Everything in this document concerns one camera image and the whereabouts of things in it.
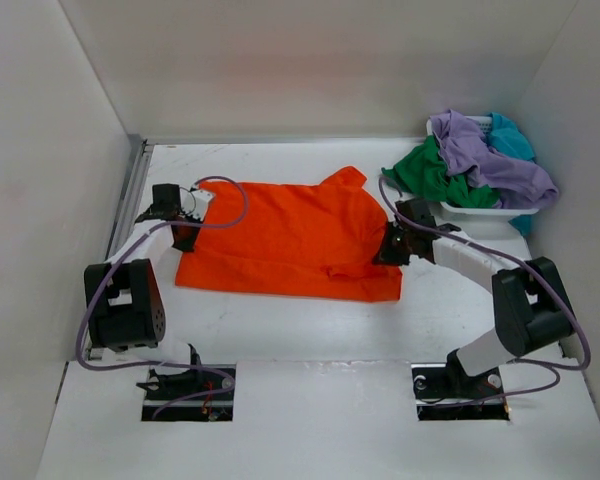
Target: white table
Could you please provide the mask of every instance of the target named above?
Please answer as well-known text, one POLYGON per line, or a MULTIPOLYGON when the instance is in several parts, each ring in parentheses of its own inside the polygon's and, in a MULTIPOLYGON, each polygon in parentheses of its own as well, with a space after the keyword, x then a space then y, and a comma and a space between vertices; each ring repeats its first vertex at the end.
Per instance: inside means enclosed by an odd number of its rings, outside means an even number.
MULTIPOLYGON (((379 199, 379 167, 408 139, 333 140, 154 148, 151 185, 202 176, 315 184, 354 165, 379 199)), ((528 258, 506 224, 461 226, 484 243, 528 258)), ((142 423, 146 369, 111 373, 69 366, 38 478, 596 478, 600 424, 579 373, 555 389, 512 398, 511 421, 418 422, 409 362, 446 354, 493 326, 490 296, 425 261, 403 269, 398 303, 239 295, 176 288, 179 254, 157 266, 168 328, 205 363, 238 363, 234 421, 142 423)), ((557 346, 538 358, 560 360, 557 346)), ((502 368, 505 389, 550 374, 502 368)))

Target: lavender shirt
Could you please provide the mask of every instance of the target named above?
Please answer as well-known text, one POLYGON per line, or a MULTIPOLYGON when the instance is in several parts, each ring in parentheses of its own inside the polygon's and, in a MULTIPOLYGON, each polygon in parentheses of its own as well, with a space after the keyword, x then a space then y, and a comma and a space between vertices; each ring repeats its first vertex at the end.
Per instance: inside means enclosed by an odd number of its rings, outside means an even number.
POLYGON ((448 166, 447 175, 466 173, 472 187, 497 189, 500 202, 494 208, 543 208, 557 200, 558 188, 544 169, 488 147, 473 120, 450 110, 432 116, 431 126, 439 155, 448 166))

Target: orange cloth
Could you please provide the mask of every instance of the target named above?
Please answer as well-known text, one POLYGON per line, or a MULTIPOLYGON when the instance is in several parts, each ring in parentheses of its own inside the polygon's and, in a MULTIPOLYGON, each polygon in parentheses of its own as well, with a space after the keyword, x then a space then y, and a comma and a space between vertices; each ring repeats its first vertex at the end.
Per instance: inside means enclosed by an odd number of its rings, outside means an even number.
MULTIPOLYGON (((387 216, 362 189, 366 177, 345 167, 320 185, 241 184, 249 211, 238 225, 202 229, 195 251, 182 255, 176 285, 343 300, 398 300, 398 267, 372 265, 387 216)), ((206 223, 242 211, 231 184, 206 182, 215 193, 206 223)))

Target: wire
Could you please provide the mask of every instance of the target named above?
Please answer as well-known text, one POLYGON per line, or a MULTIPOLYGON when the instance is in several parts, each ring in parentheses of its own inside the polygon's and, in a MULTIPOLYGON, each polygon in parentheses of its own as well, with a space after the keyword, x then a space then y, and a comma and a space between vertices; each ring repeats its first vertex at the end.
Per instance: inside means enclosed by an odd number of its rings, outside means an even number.
POLYGON ((189 195, 191 195, 191 199, 193 200, 193 208, 191 209, 190 212, 184 212, 185 215, 191 215, 193 212, 196 211, 196 207, 198 206, 198 201, 196 200, 196 196, 193 194, 193 190, 187 190, 184 187, 180 187, 180 190, 184 190, 185 192, 187 192, 189 195))
POLYGON ((591 347, 589 345, 589 341, 587 340, 587 336, 584 333, 584 330, 582 329, 582 327, 580 326, 580 323, 576 319, 576 317, 573 314, 573 312, 571 311, 571 309, 564 302, 564 300, 562 300, 562 298, 560 298, 560 296, 557 294, 557 292, 551 287, 551 285, 549 285, 549 283, 538 272, 536 272, 533 268, 531 268, 529 265, 527 265, 524 261, 520 260, 517 257, 514 257, 513 255, 509 255, 508 253, 501 252, 494 248, 485 247, 484 245, 474 243, 471 240, 468 240, 468 239, 462 238, 462 237, 458 237, 456 235, 453 235, 452 233, 442 232, 435 228, 425 227, 424 225, 420 225, 420 224, 414 222, 413 220, 410 220, 409 218, 405 217, 398 211, 398 209, 393 205, 393 203, 391 203, 391 201, 387 197, 387 193, 386 193, 384 187, 385 187, 385 185, 388 185, 389 182, 391 182, 395 187, 397 187, 398 192, 400 192, 400 188, 399 188, 398 184, 393 179, 386 177, 384 175, 381 175, 379 177, 378 187, 380 188, 380 195, 382 196, 382 199, 384 200, 384 202, 387 204, 387 206, 393 212, 393 214, 396 216, 397 219, 406 223, 409 227, 411 227, 413 229, 420 230, 420 231, 426 232, 426 233, 432 233, 434 235, 438 235, 441 237, 446 237, 451 240, 455 240, 456 242, 460 242, 464 245, 467 245, 468 247, 471 247, 474 250, 477 250, 479 252, 482 252, 482 253, 485 253, 488 255, 495 255, 498 257, 506 258, 507 260, 520 266, 523 270, 525 270, 527 273, 529 273, 529 275, 531 275, 535 281, 537 281, 542 286, 542 288, 549 294, 549 296, 555 302, 555 304, 558 305, 558 308, 560 308, 562 313, 564 313, 564 315, 569 320, 571 327, 573 328, 574 332, 578 336, 578 340, 580 341, 580 344, 582 345, 583 359, 582 359, 582 363, 579 363, 577 365, 565 365, 562 363, 554 363, 554 362, 546 362, 546 361, 542 361, 542 360, 531 360, 531 359, 522 359, 522 358, 516 358, 516 359, 512 360, 511 362, 509 362, 509 363, 527 363, 527 364, 537 365, 539 367, 546 368, 547 370, 550 370, 556 377, 554 379, 554 381, 552 381, 551 383, 548 383, 546 385, 543 385, 541 387, 536 387, 536 388, 529 388, 529 389, 518 390, 518 391, 514 391, 514 392, 500 393, 497 395, 492 395, 490 397, 481 398, 479 400, 472 400, 469 402, 437 405, 437 407, 447 408, 447 407, 459 407, 459 406, 462 407, 462 406, 469 406, 469 405, 478 405, 487 400, 495 400, 495 399, 500 399, 500 398, 512 397, 512 396, 516 396, 516 395, 525 395, 525 394, 529 394, 529 393, 541 392, 541 391, 553 388, 560 383, 561 377, 560 377, 560 373, 557 371, 558 369, 570 370, 570 371, 583 371, 589 367, 589 365, 591 364, 591 347))
MULTIPOLYGON (((242 208, 242 212, 240 213, 240 215, 235 220, 232 220, 228 223, 217 223, 217 224, 201 223, 201 224, 196 224, 196 228, 212 228, 212 229, 229 228, 229 227, 233 227, 234 225, 240 223, 246 216, 247 211, 249 209, 249 199, 247 198, 247 193, 244 191, 244 188, 242 188, 242 186, 240 184, 231 180, 230 178, 219 176, 219 175, 201 178, 194 185, 197 185, 199 183, 202 183, 202 182, 208 181, 208 180, 222 180, 222 181, 229 182, 232 185, 234 185, 240 191, 240 194, 242 195, 243 208, 242 208)), ((112 370, 121 370, 123 368, 132 368, 132 367, 163 366, 163 367, 169 367, 169 368, 180 368, 180 369, 186 369, 186 370, 195 370, 195 371, 199 371, 199 372, 207 372, 207 373, 211 373, 214 375, 218 375, 222 378, 226 378, 231 382, 230 386, 228 386, 226 388, 219 388, 217 390, 205 391, 205 392, 196 392, 196 393, 192 393, 192 394, 180 397, 180 398, 176 398, 175 400, 171 400, 171 401, 163 404, 162 406, 160 406, 160 408, 156 409, 156 411, 153 412, 152 419, 154 419, 154 420, 160 412, 162 412, 165 408, 173 405, 174 403, 177 403, 177 402, 180 402, 183 400, 189 400, 189 399, 195 398, 195 397, 202 397, 202 396, 209 395, 209 394, 218 395, 221 393, 227 393, 227 392, 232 391, 235 388, 235 379, 231 375, 229 375, 228 373, 226 373, 222 370, 218 370, 216 368, 205 367, 203 365, 189 365, 189 364, 183 364, 183 363, 159 362, 159 361, 153 361, 153 360, 143 360, 140 362, 129 362, 129 363, 118 364, 118 365, 92 365, 92 364, 88 363, 83 356, 84 342, 85 342, 85 338, 86 338, 87 327, 89 325, 89 319, 93 315, 93 312, 96 308, 96 304, 98 303, 98 300, 100 300, 100 297, 104 293, 104 291, 107 287, 107 284, 109 283, 109 281, 111 280, 113 275, 118 271, 120 266, 124 263, 124 261, 129 257, 129 255, 131 255, 140 245, 142 245, 142 243, 144 243, 151 236, 151 234, 153 234, 155 231, 157 231, 161 228, 168 227, 168 226, 190 227, 191 223, 190 222, 181 222, 181 221, 165 221, 165 222, 159 223, 159 224, 151 227, 149 230, 147 230, 147 232, 142 237, 140 237, 138 240, 136 240, 127 249, 127 251, 124 252, 120 256, 120 258, 111 266, 109 271, 102 278, 102 281, 98 285, 98 288, 96 289, 93 297, 89 301, 89 304, 87 305, 87 310, 85 311, 85 313, 82 317, 82 320, 80 321, 80 326, 78 327, 78 335, 76 336, 76 343, 75 343, 76 360, 78 361, 80 366, 82 366, 83 368, 85 368, 87 370, 91 370, 94 372, 109 372, 112 370)))
POLYGON ((547 383, 546 385, 542 385, 540 387, 526 388, 524 390, 514 390, 513 392, 498 393, 496 395, 478 398, 476 400, 471 400, 468 402, 441 403, 441 404, 436 404, 435 407, 436 408, 449 408, 449 407, 470 407, 473 405, 482 405, 484 402, 488 402, 489 400, 500 400, 503 398, 515 397, 518 395, 527 395, 529 393, 543 392, 545 390, 549 390, 550 388, 555 387, 562 380, 562 377, 560 376, 560 372, 558 372, 558 370, 556 370, 555 368, 550 367, 548 365, 544 365, 542 362, 536 362, 533 360, 526 360, 526 359, 519 359, 515 363, 529 363, 531 365, 537 365, 539 367, 546 368, 547 370, 551 371, 551 373, 553 373, 555 375, 555 378, 553 379, 552 382, 547 383))
MULTIPOLYGON (((213 383, 211 381, 207 382, 204 384, 205 387, 207 387, 209 389, 209 391, 213 391, 213 383)), ((202 402, 202 413, 209 413, 209 415, 211 415, 211 412, 213 411, 213 406, 211 403, 211 400, 213 399, 213 394, 209 394, 207 395, 207 398, 204 399, 204 402, 202 402)))

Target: screw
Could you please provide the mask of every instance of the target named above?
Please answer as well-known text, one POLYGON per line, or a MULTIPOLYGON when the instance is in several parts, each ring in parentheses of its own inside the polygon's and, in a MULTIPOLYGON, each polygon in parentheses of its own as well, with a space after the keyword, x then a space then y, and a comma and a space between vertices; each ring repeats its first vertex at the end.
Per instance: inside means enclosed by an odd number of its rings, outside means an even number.
POLYGON ((495 373, 492 373, 487 377, 487 382, 489 382, 489 385, 493 386, 493 388, 500 388, 502 386, 502 379, 495 373))
POLYGON ((158 385, 158 379, 155 377, 151 377, 149 380, 147 380, 147 383, 147 388, 149 390, 153 390, 154 392, 160 388, 160 385, 158 385))
POLYGON ((427 389, 427 384, 425 383, 426 381, 427 381, 427 377, 425 377, 424 375, 416 376, 416 378, 413 379, 413 383, 416 387, 416 390, 419 390, 419 391, 426 390, 427 389))

